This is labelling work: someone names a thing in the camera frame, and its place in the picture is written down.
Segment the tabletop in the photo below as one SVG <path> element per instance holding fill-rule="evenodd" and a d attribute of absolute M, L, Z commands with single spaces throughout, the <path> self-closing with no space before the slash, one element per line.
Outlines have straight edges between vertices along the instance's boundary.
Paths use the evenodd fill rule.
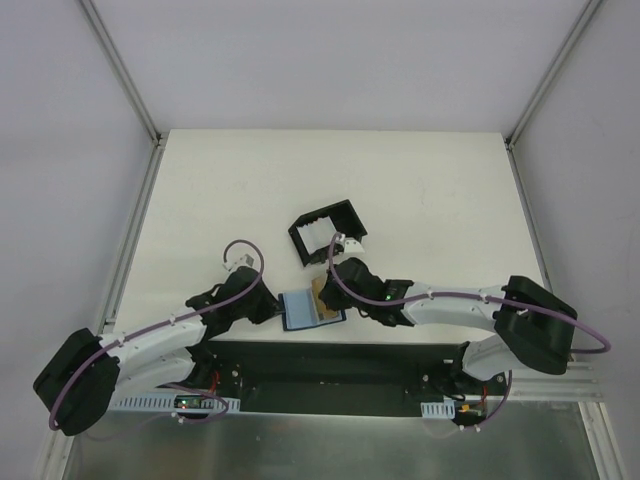
<path fill-rule="evenodd" d="M 326 266 L 302 267 L 287 229 L 349 199 L 368 231 L 372 273 L 446 287 L 542 283 L 511 165 L 498 133 L 172 130 L 128 275 L 116 330 L 166 319 L 225 280 L 221 254 L 245 238 L 265 256 L 277 295 Z M 230 257 L 249 250 L 234 248 Z M 446 325 L 346 322 L 284 332 L 280 318 L 236 322 L 225 340 L 460 343 L 486 332 Z"/>

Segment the gray wall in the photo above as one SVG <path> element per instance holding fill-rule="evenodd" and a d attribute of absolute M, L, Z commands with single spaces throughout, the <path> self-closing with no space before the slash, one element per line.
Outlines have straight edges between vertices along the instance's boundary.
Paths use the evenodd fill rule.
<path fill-rule="evenodd" d="M 97 0 L 163 131 L 508 133 L 585 0 Z"/>
<path fill-rule="evenodd" d="M 40 369 L 97 308 L 150 143 L 73 1 L 0 14 L 0 478 L 31 478 Z"/>
<path fill-rule="evenodd" d="M 610 0 L 516 148 L 554 287 L 613 343 L 596 358 L 640 478 L 640 3 Z"/>

